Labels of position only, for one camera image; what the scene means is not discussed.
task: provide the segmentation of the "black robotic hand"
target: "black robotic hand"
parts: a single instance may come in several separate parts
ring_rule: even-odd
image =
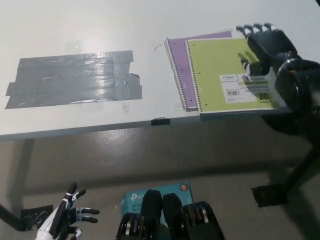
[[[270,67],[277,75],[284,63],[300,59],[285,33],[271,23],[237,26],[236,29],[245,36],[248,46],[260,61],[251,64],[251,72],[255,75],[259,75],[257,69],[260,69],[260,75],[268,74]],[[246,68],[246,60],[241,62]]]
[[[86,193],[86,190],[76,192],[76,189],[77,184],[71,184],[60,205],[38,230],[36,240],[66,240],[69,234],[73,234],[71,240],[77,240],[81,236],[82,230],[76,226],[71,226],[72,224],[76,222],[98,222],[98,219],[84,214],[97,215],[100,213],[99,210],[88,207],[72,208],[77,200]]]

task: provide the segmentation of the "black metal leg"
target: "black metal leg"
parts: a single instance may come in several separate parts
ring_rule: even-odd
[[[23,221],[14,216],[2,205],[0,205],[0,219],[17,231],[25,231],[27,229]]]
[[[290,173],[287,179],[282,183],[282,191],[287,194],[293,186],[306,173],[309,167],[317,160],[319,150],[313,147],[305,157],[305,159]]]
[[[252,188],[252,193],[255,201],[258,203],[258,207],[261,208],[288,203],[287,194],[317,160],[318,156],[318,149],[313,147],[305,159],[290,173],[283,183]]]

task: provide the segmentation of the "robotic hand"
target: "robotic hand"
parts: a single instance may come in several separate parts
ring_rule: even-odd
[[[99,214],[99,210],[77,207],[73,204],[86,193],[81,190],[77,193],[77,184],[73,183],[65,193],[60,205],[52,212],[39,228],[35,240],[66,240],[69,234],[74,234],[71,240],[78,240],[82,230],[76,226],[71,226],[75,222],[97,223],[98,219],[83,214]]]
[[[259,62],[241,63],[251,75],[261,76],[270,69],[276,75],[275,89],[292,114],[264,117],[276,131],[305,135],[312,144],[319,144],[320,131],[320,64],[304,60],[285,35],[270,23],[237,26]]]

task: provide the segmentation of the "gray floor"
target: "gray floor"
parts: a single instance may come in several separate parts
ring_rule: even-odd
[[[85,240],[112,240],[126,191],[188,181],[194,201],[212,206],[227,240],[301,240],[320,236],[317,167],[290,204],[258,208],[251,187],[276,183],[310,145],[274,132],[260,118],[158,126],[0,142],[0,203],[14,213],[57,206],[69,184],[87,194],[78,206],[101,210],[79,224]],[[0,222],[0,239],[32,240]]]

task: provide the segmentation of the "blue box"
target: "blue box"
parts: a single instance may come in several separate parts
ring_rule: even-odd
[[[126,213],[139,214],[141,211],[142,198],[149,189],[160,191],[162,197],[166,194],[175,193],[180,198],[183,206],[193,203],[190,186],[187,182],[151,187],[142,190],[127,192],[121,200],[122,215]],[[160,223],[167,225],[163,211],[161,213]]]

